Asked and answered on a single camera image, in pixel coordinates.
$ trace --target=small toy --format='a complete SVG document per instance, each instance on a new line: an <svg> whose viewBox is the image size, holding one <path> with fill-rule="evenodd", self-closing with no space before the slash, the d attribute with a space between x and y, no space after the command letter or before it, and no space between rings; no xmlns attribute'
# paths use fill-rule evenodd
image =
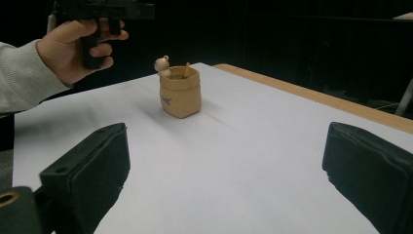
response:
<svg viewBox="0 0 413 234"><path fill-rule="evenodd" d="M163 58L156 59L154 67L155 67L155 70L158 71L158 75L170 77L168 56L164 56Z"/></svg>

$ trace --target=handle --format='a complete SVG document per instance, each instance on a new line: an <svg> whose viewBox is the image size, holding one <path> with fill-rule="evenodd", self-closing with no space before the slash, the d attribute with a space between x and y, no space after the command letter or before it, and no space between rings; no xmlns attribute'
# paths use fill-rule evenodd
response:
<svg viewBox="0 0 413 234"><path fill-rule="evenodd" d="M99 38L100 36L99 20L95 19L95 21L97 23L97 31L90 36L81 38L84 55L84 66L87 69L100 69L104 61L104 57L95 58L89 53L89 50L91 48L97 46L97 38ZM112 35L121 35L119 20L109 18L109 29Z"/></svg>
<svg viewBox="0 0 413 234"><path fill-rule="evenodd" d="M82 49L83 49L83 65L87 69L100 69L103 63L104 58L95 58L91 56L89 50L97 45L97 38L96 36L90 35L86 37L82 37Z"/></svg>

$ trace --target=brown paper cup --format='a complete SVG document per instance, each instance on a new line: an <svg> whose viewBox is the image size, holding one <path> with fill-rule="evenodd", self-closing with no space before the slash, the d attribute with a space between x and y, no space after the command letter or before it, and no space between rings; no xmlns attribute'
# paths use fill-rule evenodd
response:
<svg viewBox="0 0 413 234"><path fill-rule="evenodd" d="M185 118L201 110L200 72L189 67L189 76L182 79L185 66L173 66L170 77L160 76L160 97L163 109L173 117Z"/></svg>

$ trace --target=white table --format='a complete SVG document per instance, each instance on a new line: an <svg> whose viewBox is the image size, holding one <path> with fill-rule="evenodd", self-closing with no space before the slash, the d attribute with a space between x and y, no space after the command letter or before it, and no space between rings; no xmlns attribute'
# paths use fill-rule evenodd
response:
<svg viewBox="0 0 413 234"><path fill-rule="evenodd" d="M217 68L201 112L161 107L159 77L60 97L16 115L14 186L93 131L128 127L131 172L95 233L377 233L321 168L328 125L355 125L413 152L413 135Z"/></svg>

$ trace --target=sleeve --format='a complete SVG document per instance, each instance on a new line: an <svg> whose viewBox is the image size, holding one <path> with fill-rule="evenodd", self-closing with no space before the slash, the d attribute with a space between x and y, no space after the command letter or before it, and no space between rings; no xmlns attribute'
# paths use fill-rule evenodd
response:
<svg viewBox="0 0 413 234"><path fill-rule="evenodd" d="M18 48L0 42L0 117L70 89L42 62L37 41Z"/></svg>

